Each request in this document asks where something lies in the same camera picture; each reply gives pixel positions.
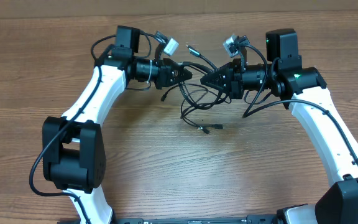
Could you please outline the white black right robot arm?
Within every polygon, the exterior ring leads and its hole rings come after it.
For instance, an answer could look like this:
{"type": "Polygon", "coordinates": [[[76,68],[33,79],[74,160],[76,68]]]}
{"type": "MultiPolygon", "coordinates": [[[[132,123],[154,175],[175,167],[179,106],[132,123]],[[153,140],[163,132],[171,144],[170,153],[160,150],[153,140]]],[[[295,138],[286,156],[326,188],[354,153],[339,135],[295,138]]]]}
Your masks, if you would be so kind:
{"type": "Polygon", "coordinates": [[[224,48],[229,62],[205,75],[201,83],[240,98],[245,91],[270,90],[300,122],[323,163],[328,191],[314,204],[293,205],[274,214],[249,215],[247,223],[358,223],[358,143],[342,120],[327,84],[314,67],[302,66],[293,29],[265,35],[267,53],[259,65],[247,63],[247,37],[232,36],[224,48]]]}

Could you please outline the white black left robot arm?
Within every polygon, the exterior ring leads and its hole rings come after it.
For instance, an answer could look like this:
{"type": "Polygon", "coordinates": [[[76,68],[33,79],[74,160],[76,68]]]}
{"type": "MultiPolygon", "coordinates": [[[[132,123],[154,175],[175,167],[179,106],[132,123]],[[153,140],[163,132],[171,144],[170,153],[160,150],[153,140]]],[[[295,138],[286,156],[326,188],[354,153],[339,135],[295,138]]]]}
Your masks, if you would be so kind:
{"type": "Polygon", "coordinates": [[[106,173],[101,128],[129,82],[162,89],[192,77],[170,59],[179,46],[172,37],[127,26],[118,26],[111,37],[115,42],[93,57],[93,75],[76,102],[60,117],[44,121],[42,152],[34,162],[42,164],[57,196],[70,197],[80,216],[77,223],[117,222],[101,185],[106,173]]]}

